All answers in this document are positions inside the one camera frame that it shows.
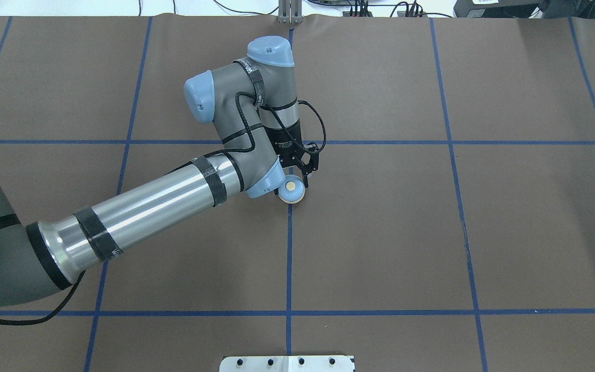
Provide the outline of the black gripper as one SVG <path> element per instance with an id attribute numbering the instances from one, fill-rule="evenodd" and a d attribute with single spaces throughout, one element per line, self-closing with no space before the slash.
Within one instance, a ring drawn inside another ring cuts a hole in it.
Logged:
<path id="1" fill-rule="evenodd" d="M 318 170 L 321 150 L 316 142 L 302 141 L 299 120 L 285 129 L 269 129 L 269 140 L 282 168 L 299 167 L 302 179 L 308 179 Z"/>

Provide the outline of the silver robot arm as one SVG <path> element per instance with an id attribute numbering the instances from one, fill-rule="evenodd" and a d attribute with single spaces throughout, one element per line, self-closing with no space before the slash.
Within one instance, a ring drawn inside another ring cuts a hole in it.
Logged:
<path id="1" fill-rule="evenodd" d="M 87 269 L 229 198 L 276 191 L 304 196 L 304 176 L 321 148 L 303 144 L 291 43 L 282 36 L 251 41 L 246 56 L 184 83 L 192 115 L 211 123 L 222 150 L 193 158 L 165 176 L 57 222 L 21 223 L 0 186 L 0 307 L 37 301 L 73 287 Z"/>

